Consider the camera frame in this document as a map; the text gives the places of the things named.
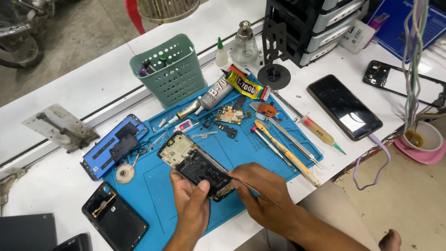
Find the motorcycle wheel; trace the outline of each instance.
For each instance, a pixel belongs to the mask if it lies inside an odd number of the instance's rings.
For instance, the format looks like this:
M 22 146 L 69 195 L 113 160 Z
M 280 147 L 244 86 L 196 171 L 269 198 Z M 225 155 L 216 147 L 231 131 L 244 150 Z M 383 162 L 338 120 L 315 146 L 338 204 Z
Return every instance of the motorcycle wheel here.
M 0 41 L 0 65 L 15 68 L 31 68 L 37 66 L 44 57 L 44 50 L 42 42 L 35 34 L 23 35 L 18 48 L 15 48 L 14 54 L 20 53 L 21 55 L 14 57 L 10 50 L 6 49 L 6 46 Z

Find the green plastic basket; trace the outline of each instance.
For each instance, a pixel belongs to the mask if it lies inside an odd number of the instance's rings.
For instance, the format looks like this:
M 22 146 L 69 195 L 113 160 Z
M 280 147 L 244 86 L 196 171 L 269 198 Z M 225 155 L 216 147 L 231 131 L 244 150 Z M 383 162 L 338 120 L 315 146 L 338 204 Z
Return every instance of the green plastic basket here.
M 166 67 L 160 62 L 160 55 L 167 57 Z M 142 76 L 139 72 L 147 59 L 156 72 Z M 185 34 L 178 34 L 161 45 L 134 56 L 130 59 L 130 67 L 135 77 L 157 97 L 163 108 L 207 87 L 194 44 Z

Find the green syringe tip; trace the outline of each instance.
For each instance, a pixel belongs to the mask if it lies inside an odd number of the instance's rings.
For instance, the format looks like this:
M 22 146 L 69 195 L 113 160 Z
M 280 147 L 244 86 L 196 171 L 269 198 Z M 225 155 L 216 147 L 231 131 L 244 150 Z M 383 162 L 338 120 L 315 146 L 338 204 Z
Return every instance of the green syringe tip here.
M 347 155 L 347 154 L 341 149 L 341 147 L 338 146 L 338 144 L 336 144 L 336 142 L 333 143 L 333 146 L 334 146 L 336 149 L 338 149 L 338 151 L 340 151 L 340 152 L 342 152 L 343 154 Z

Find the blue silicone repair mat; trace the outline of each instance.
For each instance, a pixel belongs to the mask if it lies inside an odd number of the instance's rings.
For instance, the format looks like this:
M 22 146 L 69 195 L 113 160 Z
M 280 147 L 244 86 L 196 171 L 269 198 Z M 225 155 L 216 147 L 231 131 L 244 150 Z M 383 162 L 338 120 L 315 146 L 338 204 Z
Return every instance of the blue silicone repair mat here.
M 177 212 L 173 201 L 173 191 L 169 180 L 169 172 L 171 167 L 164 163 L 157 157 L 157 152 L 161 145 L 168 139 L 175 129 L 175 125 L 190 119 L 193 124 L 198 121 L 204 122 L 209 113 L 216 114 L 221 105 L 232 105 L 235 103 L 240 94 L 233 89 L 224 99 L 218 103 L 211 111 L 202 111 L 198 116 L 194 114 L 189 115 L 185 119 L 177 121 L 168 127 L 153 132 L 151 128 L 159 129 L 158 125 L 163 118 L 171 118 L 171 114 L 175 115 L 177 111 L 189 104 L 198 95 L 202 95 L 205 91 L 191 96 L 164 112 L 144 121 L 144 124 L 150 130 L 140 142 L 155 142 L 163 133 L 167 132 L 167 137 L 163 138 L 153 150 L 147 154 L 141 155 L 135 164 L 135 177 L 128 184 L 120 184 L 116 182 L 116 168 L 112 168 L 111 172 L 104 176 L 103 180 L 108 182 L 114 189 L 136 210 L 137 213 L 149 224 L 149 229 L 142 237 L 141 241 L 136 246 L 136 250 L 151 250 L 160 251 L 167 243 L 177 223 Z M 218 133 L 210 134 L 206 139 L 195 137 L 193 139 L 202 149 L 210 154 L 215 160 L 220 162 L 226 169 L 231 170 L 236 166 L 257 162 L 276 174 L 284 177 L 287 181 L 299 175 L 299 171 L 293 171 L 287 166 L 283 160 L 275 155 L 255 134 L 251 133 L 251 128 L 254 126 L 254 119 L 256 113 L 249 106 L 253 102 L 252 99 L 247 98 L 243 105 L 243 109 L 250 109 L 253 112 L 251 118 L 242 120 L 241 125 L 229 124 L 220 122 L 224 125 L 229 125 L 231 128 L 238 130 L 235 139 L 227 136 L 227 133 L 220 130 L 218 126 L 212 125 L 210 130 L 204 128 L 202 124 L 194 126 L 192 129 L 185 132 L 185 134 L 192 136 L 195 134 L 202 134 L 210 131 L 217 131 Z M 278 117 L 283 116 L 282 125 L 289 133 L 297 139 L 306 149 L 308 149 L 317 160 L 322 160 L 322 154 L 317 148 L 307 139 L 307 137 L 299 130 L 293 119 L 285 114 L 282 107 L 270 95 L 268 103 L 274 102 L 277 107 Z M 307 167 L 314 165 L 308 160 L 289 140 L 287 140 L 273 125 L 269 122 L 269 131 L 278 139 L 284 146 L 289 148 L 296 157 L 299 158 Z M 131 157 L 129 162 L 133 163 L 135 157 Z M 236 192 L 229 194 L 220 202 L 211 200 L 211 216 L 209 219 L 209 226 L 206 233 L 209 233 L 214 228 L 223 224 L 236 214 L 245 209 L 245 206 L 240 201 Z

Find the syringe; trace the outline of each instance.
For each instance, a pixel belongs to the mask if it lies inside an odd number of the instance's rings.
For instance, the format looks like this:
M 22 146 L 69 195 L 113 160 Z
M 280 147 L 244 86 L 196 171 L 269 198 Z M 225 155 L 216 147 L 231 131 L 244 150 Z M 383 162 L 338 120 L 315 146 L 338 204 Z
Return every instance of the syringe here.
M 338 151 L 342 152 L 343 154 L 347 155 L 341 147 L 338 146 L 338 144 L 335 142 L 335 139 L 328 134 L 322 127 L 320 127 L 318 124 L 316 124 L 313 120 L 308 117 L 308 114 L 305 116 L 302 115 L 299 111 L 297 111 L 292 105 L 290 105 L 282 96 L 279 95 L 279 92 L 277 90 L 273 91 L 274 95 L 282 101 L 288 108 L 290 108 L 295 114 L 297 114 L 301 120 L 299 122 L 302 122 L 308 129 L 310 129 L 314 134 L 316 134 L 325 144 L 330 145 L 334 148 L 336 148 Z

